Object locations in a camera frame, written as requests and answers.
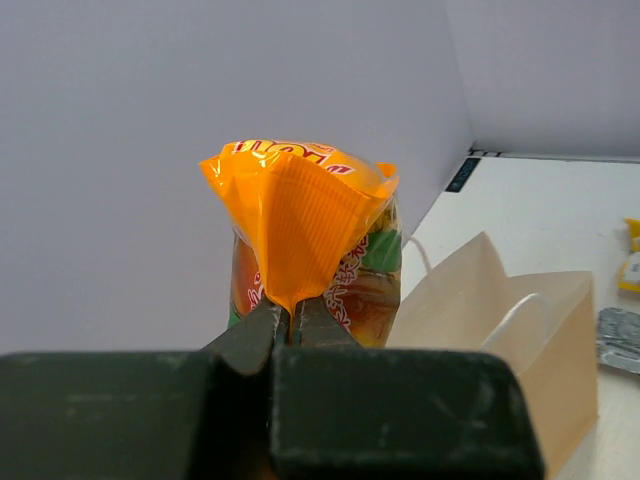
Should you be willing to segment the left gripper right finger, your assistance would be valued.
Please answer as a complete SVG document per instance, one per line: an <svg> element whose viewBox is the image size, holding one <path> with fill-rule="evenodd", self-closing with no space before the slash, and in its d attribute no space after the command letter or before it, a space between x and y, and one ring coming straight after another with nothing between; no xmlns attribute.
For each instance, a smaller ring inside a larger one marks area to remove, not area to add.
<svg viewBox="0 0 640 480"><path fill-rule="evenodd" d="M541 479L509 366L481 352L361 346L319 298L271 357L269 450L282 479Z"/></svg>

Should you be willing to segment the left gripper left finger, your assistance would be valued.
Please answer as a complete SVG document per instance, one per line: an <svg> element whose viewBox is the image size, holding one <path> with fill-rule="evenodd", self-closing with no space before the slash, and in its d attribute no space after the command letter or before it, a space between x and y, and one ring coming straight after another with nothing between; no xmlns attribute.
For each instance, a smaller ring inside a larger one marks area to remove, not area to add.
<svg viewBox="0 0 640 480"><path fill-rule="evenodd" d="M1 358L5 479L272 479L266 369L288 313L264 301L195 351Z"/></svg>

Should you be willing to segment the orange gummy snack bag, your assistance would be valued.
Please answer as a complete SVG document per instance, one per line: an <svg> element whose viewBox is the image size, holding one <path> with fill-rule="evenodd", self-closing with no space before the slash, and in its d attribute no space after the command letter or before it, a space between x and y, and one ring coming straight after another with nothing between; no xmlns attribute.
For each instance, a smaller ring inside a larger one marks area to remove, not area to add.
<svg viewBox="0 0 640 480"><path fill-rule="evenodd" d="M292 312L319 297L361 345L386 344L401 299L395 165L320 143L246 139L200 168L234 230L230 324L263 299Z"/></svg>

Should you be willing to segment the brown paper bag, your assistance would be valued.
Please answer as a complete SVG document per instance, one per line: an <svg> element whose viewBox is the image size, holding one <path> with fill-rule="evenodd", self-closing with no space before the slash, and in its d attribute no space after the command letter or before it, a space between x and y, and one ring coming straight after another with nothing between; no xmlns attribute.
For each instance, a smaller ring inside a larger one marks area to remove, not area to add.
<svg viewBox="0 0 640 480"><path fill-rule="evenodd" d="M485 351L505 360L526 396L548 478L559 473L598 418L591 273L509 276L486 233L413 288L387 344Z"/></svg>

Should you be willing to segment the silver foil snack packet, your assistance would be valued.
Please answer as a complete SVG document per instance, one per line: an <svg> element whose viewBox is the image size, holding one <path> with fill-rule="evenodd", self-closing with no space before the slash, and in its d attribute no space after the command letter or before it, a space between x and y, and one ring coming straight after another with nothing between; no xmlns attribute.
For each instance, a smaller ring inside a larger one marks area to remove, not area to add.
<svg viewBox="0 0 640 480"><path fill-rule="evenodd" d="M638 375L640 372L640 316L620 309L598 313L596 347L601 365Z"/></svg>

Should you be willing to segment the yellow snack bar packet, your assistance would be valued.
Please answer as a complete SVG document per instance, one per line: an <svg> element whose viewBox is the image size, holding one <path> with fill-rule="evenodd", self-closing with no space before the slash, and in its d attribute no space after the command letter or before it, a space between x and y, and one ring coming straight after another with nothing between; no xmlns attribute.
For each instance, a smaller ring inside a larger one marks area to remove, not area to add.
<svg viewBox="0 0 640 480"><path fill-rule="evenodd" d="M630 255L625 260L618 274L617 286L619 289L638 293L640 291L639 279L639 220L625 218L630 238Z"/></svg>

